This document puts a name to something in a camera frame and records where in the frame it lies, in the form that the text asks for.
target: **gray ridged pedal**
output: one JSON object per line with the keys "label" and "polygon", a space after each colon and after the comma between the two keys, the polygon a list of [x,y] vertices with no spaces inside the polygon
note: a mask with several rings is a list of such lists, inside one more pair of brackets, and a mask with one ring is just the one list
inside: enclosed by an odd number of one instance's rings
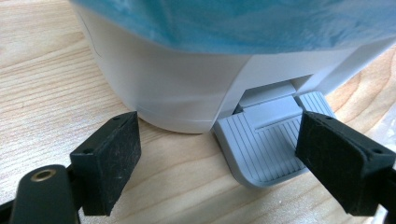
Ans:
{"label": "gray ridged pedal", "polygon": [[[305,165],[294,155],[302,111],[334,117],[320,92],[297,96],[286,107],[285,102],[289,101],[284,99],[275,99],[272,107],[266,102],[245,108],[241,113],[219,119],[214,126],[233,176],[243,185],[265,188],[305,173]],[[279,120],[279,113],[284,110],[286,117]],[[258,120],[264,124],[261,126],[253,124],[252,118],[269,120]]]}

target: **wooden table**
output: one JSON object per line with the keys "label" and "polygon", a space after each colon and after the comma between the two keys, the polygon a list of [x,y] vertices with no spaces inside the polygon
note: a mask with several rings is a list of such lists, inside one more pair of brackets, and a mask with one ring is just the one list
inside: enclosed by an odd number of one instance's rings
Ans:
{"label": "wooden table", "polygon": [[[327,98],[338,118],[395,147],[396,48]],[[0,2],[0,203],[27,172],[68,154],[128,109],[106,84],[69,3]],[[311,175],[275,187],[238,184],[212,133],[140,120],[142,158],[111,217],[85,223],[361,223]]]}

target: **white plastic housing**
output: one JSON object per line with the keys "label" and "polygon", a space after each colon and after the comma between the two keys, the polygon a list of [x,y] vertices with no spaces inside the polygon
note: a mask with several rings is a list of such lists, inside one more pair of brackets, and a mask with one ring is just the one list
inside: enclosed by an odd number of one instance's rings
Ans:
{"label": "white plastic housing", "polygon": [[183,133],[209,131],[251,88],[291,80],[298,93],[326,94],[396,40],[328,51],[196,54],[148,42],[84,7],[74,8],[95,60],[126,106],[153,125]]}

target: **white plastic device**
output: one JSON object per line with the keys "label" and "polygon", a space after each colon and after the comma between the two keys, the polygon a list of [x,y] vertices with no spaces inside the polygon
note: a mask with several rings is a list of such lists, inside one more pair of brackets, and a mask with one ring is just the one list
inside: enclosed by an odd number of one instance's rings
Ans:
{"label": "white plastic device", "polygon": [[126,106],[175,132],[214,126],[234,177],[254,188],[307,171],[294,156],[302,111],[333,117],[322,93],[396,41],[262,55],[188,53],[151,43],[79,5],[74,9],[95,60]]}
{"label": "white plastic device", "polygon": [[296,93],[324,94],[350,79],[395,38],[349,49],[214,55],[168,49],[74,5],[111,88],[145,121],[175,132],[208,132],[231,116],[246,90],[289,80]]}

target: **blue plastic bag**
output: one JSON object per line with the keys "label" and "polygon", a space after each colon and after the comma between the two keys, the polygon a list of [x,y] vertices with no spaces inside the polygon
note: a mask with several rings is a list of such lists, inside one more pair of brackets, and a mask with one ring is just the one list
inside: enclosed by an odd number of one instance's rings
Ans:
{"label": "blue plastic bag", "polygon": [[395,0],[72,0],[171,49],[262,54],[396,36]]}

